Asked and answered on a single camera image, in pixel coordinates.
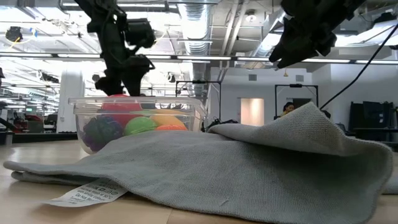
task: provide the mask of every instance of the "plastic bin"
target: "plastic bin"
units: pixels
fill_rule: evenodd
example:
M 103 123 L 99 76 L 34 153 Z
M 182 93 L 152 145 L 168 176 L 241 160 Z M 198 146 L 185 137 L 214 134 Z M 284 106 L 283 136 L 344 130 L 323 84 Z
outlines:
M 70 98 L 80 144 L 94 154 L 107 143 L 146 131 L 196 131 L 206 116 L 201 101 L 175 97 Z

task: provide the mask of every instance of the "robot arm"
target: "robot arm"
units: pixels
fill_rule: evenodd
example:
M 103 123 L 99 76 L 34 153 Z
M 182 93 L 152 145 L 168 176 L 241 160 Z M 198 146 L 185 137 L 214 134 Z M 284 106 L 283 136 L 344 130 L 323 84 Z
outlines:
M 332 33 L 366 0 L 283 0 L 284 33 L 269 60 L 284 68 L 319 54 L 326 56 L 335 46 Z
M 152 62 L 144 55 L 136 55 L 141 48 L 149 48 L 155 35 L 147 19 L 127 20 L 127 14 L 116 0 L 75 0 L 91 18 L 88 32 L 97 33 L 102 49 L 101 58 L 106 64 L 105 77 L 95 87 L 108 96 L 123 93 L 123 82 L 131 96 L 139 96 L 141 79 L 152 69 Z M 133 50 L 125 46 L 135 45 Z

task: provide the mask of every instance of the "green ball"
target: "green ball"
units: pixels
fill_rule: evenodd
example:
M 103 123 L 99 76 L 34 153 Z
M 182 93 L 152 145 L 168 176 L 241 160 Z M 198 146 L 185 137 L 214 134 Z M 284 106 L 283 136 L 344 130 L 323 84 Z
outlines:
M 152 131 L 157 127 L 155 121 L 147 117 L 138 117 L 130 120 L 124 128 L 124 135 Z

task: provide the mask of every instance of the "fabric tag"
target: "fabric tag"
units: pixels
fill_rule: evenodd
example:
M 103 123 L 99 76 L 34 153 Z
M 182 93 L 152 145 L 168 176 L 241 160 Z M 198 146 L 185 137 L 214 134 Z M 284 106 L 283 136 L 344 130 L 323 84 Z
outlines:
M 109 179 L 98 179 L 73 189 L 59 198 L 43 201 L 59 207 L 84 207 L 97 203 L 113 202 L 124 195 L 126 189 Z

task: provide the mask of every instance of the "yellow ball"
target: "yellow ball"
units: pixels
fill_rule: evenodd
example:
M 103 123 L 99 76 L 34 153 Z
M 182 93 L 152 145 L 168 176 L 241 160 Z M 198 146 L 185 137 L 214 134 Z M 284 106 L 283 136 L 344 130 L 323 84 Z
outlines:
M 185 125 L 175 116 L 170 115 L 153 115 L 150 117 L 158 126 L 161 125 L 178 125 L 183 126 Z

